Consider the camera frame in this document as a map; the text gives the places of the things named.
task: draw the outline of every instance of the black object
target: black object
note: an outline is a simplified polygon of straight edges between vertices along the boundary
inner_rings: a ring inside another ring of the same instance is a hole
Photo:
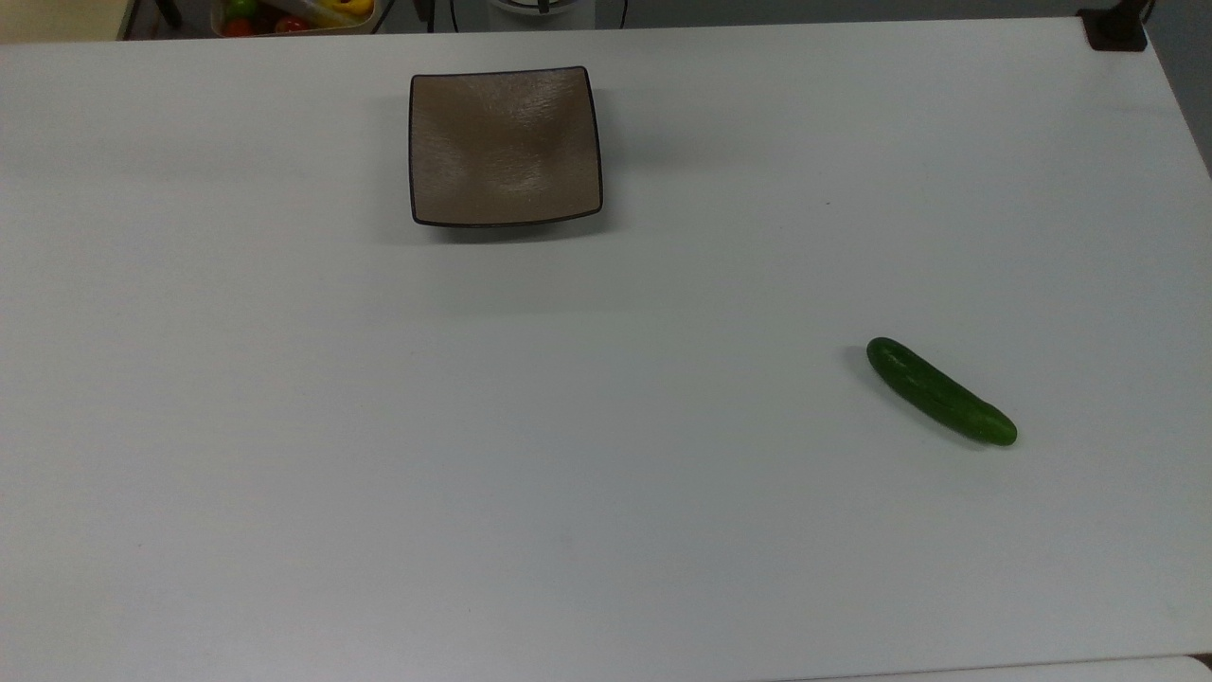
[[[172,28],[184,25],[184,21],[181,18],[181,10],[177,8],[177,4],[173,0],[155,0],[155,6],[160,8],[160,13],[164,15],[164,21],[168,22],[168,25]]]
[[[1120,0],[1110,10],[1077,10],[1090,46],[1099,52],[1144,52],[1149,39],[1144,36],[1140,12],[1149,4],[1149,0]]]

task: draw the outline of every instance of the brown plate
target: brown plate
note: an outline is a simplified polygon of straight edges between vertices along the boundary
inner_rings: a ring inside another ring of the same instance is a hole
[[[413,76],[408,179],[423,224],[534,224],[600,211],[589,71]]]

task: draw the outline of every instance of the cable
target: cable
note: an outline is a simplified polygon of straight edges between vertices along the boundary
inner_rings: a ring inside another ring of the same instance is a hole
[[[387,6],[383,8],[383,13],[379,15],[379,23],[375,24],[375,30],[371,33],[378,33],[378,29],[383,25],[383,22],[387,21],[387,16],[391,12],[391,7],[394,5],[395,0],[387,0]]]

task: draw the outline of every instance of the tomato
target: tomato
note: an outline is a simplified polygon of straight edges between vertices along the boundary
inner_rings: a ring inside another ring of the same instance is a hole
[[[293,33],[296,30],[310,30],[311,24],[307,23],[305,19],[301,19],[295,15],[286,15],[285,17],[278,19],[278,24],[274,25],[274,33]]]
[[[223,35],[228,38],[248,38],[257,35],[252,31],[252,22],[245,18],[231,19],[223,27]]]
[[[229,19],[247,19],[257,11],[257,0],[228,0],[224,17]]]

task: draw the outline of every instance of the green cucumber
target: green cucumber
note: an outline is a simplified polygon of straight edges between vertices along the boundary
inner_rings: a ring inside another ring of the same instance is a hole
[[[882,336],[867,345],[867,360],[898,396],[931,419],[973,441],[1010,446],[1018,429],[997,408],[977,399],[917,354]]]

